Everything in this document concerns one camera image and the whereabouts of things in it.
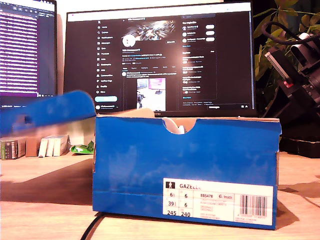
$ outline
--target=white label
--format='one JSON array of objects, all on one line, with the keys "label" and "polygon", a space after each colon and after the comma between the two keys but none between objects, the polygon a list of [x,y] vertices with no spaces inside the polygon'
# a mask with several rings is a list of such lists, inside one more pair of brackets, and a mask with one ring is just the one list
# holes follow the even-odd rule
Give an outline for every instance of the white label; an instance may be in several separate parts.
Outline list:
[{"label": "white label", "polygon": [[163,179],[163,214],[272,225],[273,186]]}]

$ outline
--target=wooden desk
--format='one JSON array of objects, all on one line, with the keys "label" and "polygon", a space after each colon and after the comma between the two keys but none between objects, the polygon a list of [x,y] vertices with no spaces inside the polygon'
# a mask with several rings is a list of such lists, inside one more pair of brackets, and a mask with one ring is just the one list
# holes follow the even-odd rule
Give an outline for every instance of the wooden desk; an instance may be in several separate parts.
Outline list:
[{"label": "wooden desk", "polygon": [[[79,240],[95,219],[92,155],[1,161],[1,239]],[[320,239],[320,159],[280,153],[277,230],[108,214],[100,239]]]}]

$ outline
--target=blue shoe box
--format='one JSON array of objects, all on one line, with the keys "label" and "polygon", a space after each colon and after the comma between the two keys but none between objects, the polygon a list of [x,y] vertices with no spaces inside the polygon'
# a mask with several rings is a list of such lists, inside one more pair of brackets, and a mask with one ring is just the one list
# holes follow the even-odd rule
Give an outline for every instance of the blue shoe box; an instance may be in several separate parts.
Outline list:
[{"label": "blue shoe box", "polygon": [[97,116],[93,210],[274,230],[278,119]]}]

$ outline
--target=open box lid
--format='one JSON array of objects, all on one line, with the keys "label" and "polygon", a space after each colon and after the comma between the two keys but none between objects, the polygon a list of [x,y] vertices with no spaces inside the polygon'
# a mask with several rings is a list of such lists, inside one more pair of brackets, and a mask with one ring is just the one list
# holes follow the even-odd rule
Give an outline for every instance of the open box lid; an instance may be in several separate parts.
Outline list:
[{"label": "open box lid", "polygon": [[[145,118],[158,119],[148,108],[134,109],[112,115],[96,115],[92,98],[84,91],[72,91],[63,95],[37,100],[26,107],[0,109],[0,137],[14,135],[38,127],[80,121],[92,117]],[[237,120],[255,122],[275,122],[276,118],[252,117],[167,117],[162,118],[167,124],[173,120],[177,126],[184,125],[190,130],[198,119]]]}]

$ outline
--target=monitor screen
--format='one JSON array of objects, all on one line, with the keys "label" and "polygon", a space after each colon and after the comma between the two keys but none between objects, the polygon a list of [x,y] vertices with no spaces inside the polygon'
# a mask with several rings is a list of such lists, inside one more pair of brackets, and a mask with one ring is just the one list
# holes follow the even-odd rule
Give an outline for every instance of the monitor screen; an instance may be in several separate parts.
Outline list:
[{"label": "monitor screen", "polygon": [[254,116],[251,2],[69,12],[64,91],[97,113]]},{"label": "monitor screen", "polygon": [[57,94],[57,3],[0,0],[0,107]]}]

